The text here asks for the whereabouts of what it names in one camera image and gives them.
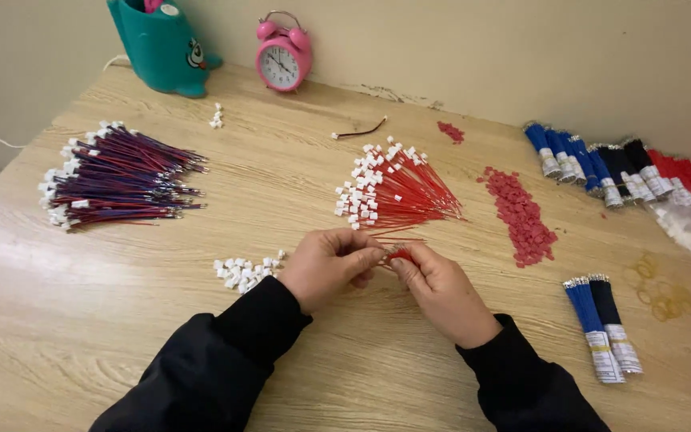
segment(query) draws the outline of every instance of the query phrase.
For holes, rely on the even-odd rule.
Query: wood grain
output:
[[[607,212],[581,189],[543,179],[531,145],[510,126],[387,102],[320,84],[299,94],[264,88],[254,72],[221,68],[210,96],[150,91],[127,68],[101,76],[0,174],[0,430],[86,430],[137,381],[162,343],[191,315],[219,313],[238,295],[212,260],[293,250],[314,228],[346,226],[332,214],[335,186],[367,142],[391,134],[427,152],[465,205],[470,223],[438,221],[414,234],[458,260],[487,304],[513,314],[544,358],[567,368],[613,430],[691,430],[691,316],[657,321],[624,280],[646,250],[664,278],[691,292],[691,258],[641,209]],[[214,103],[225,128],[207,122]],[[371,128],[334,141],[332,132]],[[50,226],[36,184],[60,147],[100,120],[124,120],[211,159],[190,183],[210,206],[159,227],[108,224],[76,234]],[[453,146],[436,122],[466,132]],[[474,180],[484,167],[521,172],[557,229],[555,261],[513,262],[507,226]],[[645,375],[599,384],[560,282],[610,275]],[[493,430],[474,374],[382,270],[368,290],[316,316],[277,364],[247,430]]]

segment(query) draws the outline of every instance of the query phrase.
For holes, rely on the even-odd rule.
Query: pink alarm clock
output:
[[[296,28],[280,27],[268,21],[272,14],[292,17]],[[257,38],[263,41],[257,50],[255,68],[264,83],[279,92],[290,92],[298,88],[303,78],[311,71],[311,41],[300,27],[295,15],[284,11],[268,12],[260,19]]]

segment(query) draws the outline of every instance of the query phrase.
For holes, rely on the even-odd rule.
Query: black jacket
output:
[[[609,431],[561,366],[539,358],[513,319],[478,348],[457,352],[479,381],[479,404],[498,430]],[[220,316],[198,314],[168,339],[140,382],[95,420],[109,430],[241,431],[274,361],[312,318],[268,277]]]

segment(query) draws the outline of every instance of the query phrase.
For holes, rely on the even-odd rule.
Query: teal cartoon container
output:
[[[179,93],[187,98],[206,95],[204,82],[210,69],[223,63],[206,54],[183,10],[165,0],[145,12],[144,0],[108,0],[124,50],[135,74],[157,92]]]

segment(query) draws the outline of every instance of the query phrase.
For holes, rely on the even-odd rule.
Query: cartoon face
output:
[[[186,62],[192,68],[206,69],[206,62],[204,61],[204,52],[201,50],[201,44],[196,38],[191,38],[188,42],[188,48],[191,52],[186,53]]]

